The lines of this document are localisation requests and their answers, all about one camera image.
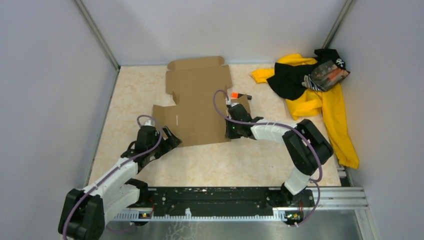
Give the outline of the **brown cardboard box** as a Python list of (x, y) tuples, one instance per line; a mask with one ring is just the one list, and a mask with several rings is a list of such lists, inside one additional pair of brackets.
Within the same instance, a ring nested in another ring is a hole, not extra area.
[(226, 96), (232, 88), (229, 65), (222, 56), (178, 59), (168, 63), (165, 92), (174, 105), (154, 105), (153, 117), (179, 138), (181, 146), (229, 142), (226, 137)]

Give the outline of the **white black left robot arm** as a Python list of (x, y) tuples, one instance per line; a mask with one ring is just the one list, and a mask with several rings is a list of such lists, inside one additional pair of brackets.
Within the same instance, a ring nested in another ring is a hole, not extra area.
[(182, 141), (165, 126), (143, 125), (116, 164), (98, 180), (70, 190), (63, 204), (58, 232), (74, 240), (98, 240), (107, 224), (128, 207), (152, 208), (146, 182), (135, 176), (150, 162), (177, 148)]

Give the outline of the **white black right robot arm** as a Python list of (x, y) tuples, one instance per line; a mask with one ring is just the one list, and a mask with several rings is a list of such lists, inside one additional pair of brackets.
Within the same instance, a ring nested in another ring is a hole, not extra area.
[(295, 206), (311, 176), (334, 154), (330, 143), (308, 119), (295, 125), (282, 125), (263, 117), (252, 118), (240, 103), (228, 100), (226, 106), (226, 138), (266, 140), (285, 145), (294, 168), (281, 186), (281, 199), (287, 206)]

